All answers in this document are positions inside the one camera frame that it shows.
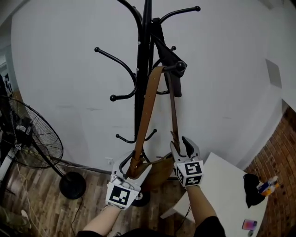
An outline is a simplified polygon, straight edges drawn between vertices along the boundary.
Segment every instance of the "phone with colorful screen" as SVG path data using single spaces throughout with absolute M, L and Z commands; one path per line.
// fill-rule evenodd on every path
M 242 229 L 254 231 L 257 227 L 257 221 L 255 220 L 244 220 L 244 224 L 242 224 Z

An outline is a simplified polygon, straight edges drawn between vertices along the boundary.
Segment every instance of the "brown leather bag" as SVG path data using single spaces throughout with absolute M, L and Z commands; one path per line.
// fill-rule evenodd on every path
M 143 106 L 143 112 L 139 127 L 139 132 L 137 136 L 137 141 L 135 145 L 135 152 L 131 159 L 130 166 L 127 172 L 127 176 L 131 179 L 136 179 L 140 174 L 152 164 L 152 168 L 146 177 L 145 181 L 141 186 L 141 191 L 150 191 L 162 183 L 164 183 L 173 171 L 174 159 L 171 153 L 168 153 L 166 156 L 162 157 L 160 160 L 154 161 L 152 163 L 143 163 L 144 159 L 142 158 L 142 148 L 145 140 L 145 136 L 148 130 L 149 122 L 152 115 L 152 110 L 155 102 L 156 92 L 160 81 L 161 73 L 163 72 L 163 66 L 155 67 L 151 72 L 147 84 L 147 90 L 145 95 L 145 101 Z M 173 85 L 171 77 L 169 74 L 168 77 L 171 107 L 172 107 L 172 122 L 173 122 L 173 142 L 176 149 L 179 151 L 179 135 L 178 135 L 178 124 L 176 116 L 176 108 L 174 101 Z

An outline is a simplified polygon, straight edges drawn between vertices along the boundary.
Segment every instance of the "white table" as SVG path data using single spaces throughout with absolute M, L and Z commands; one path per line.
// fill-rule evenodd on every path
M 225 229 L 227 237 L 247 237 L 247 230 L 243 230 L 245 219 L 256 220 L 257 228 L 253 237 L 257 236 L 266 210 L 268 198 L 256 206 L 247 207 L 246 193 L 243 176 L 245 172 L 210 153 L 204 164 L 204 176 L 200 187 L 207 197 Z M 166 218 L 174 213 L 185 216 L 188 211 L 189 199 L 187 192 L 179 202 L 165 212 L 161 218 Z M 192 212 L 187 218 L 194 222 Z

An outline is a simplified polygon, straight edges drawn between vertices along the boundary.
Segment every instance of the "electric fan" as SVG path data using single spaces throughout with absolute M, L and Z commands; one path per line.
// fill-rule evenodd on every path
M 0 96 L 0 111 L 0 165 L 8 156 L 30 168 L 51 167 L 61 177 L 61 193 L 68 199 L 81 197 L 85 179 L 76 172 L 64 175 L 56 166 L 63 156 L 63 145 L 49 123 L 30 106 L 7 96 Z

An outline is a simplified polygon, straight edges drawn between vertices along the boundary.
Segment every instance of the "brown leather strap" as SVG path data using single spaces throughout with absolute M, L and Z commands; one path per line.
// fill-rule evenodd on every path
M 153 71 L 150 73 L 150 76 L 148 79 L 143 112 L 142 112 L 140 127 L 138 131 L 137 141 L 135 145 L 135 154 L 131 159 L 130 167 L 128 171 L 131 177 L 134 176 L 135 169 L 138 167 L 138 165 L 142 163 L 142 161 L 140 160 L 140 155 L 142 153 L 145 136 L 146 136 L 149 122 L 151 119 L 156 92 L 157 92 L 157 88 L 158 88 L 158 84 L 160 81 L 160 76 L 163 68 L 164 68 L 163 66 L 154 68 Z
M 178 152 L 180 152 L 180 141 L 179 141 L 179 133 L 178 133 L 178 123 L 177 123 L 177 114 L 176 114 L 176 106 L 175 106 L 175 97 L 174 97 L 174 90 L 173 90 L 173 83 L 170 73 L 166 73 L 168 78 L 168 86 L 170 91 L 170 100 L 171 100 L 171 108 L 172 108 L 172 124 L 173 124 L 173 131 L 171 134 L 173 136 L 173 143 Z

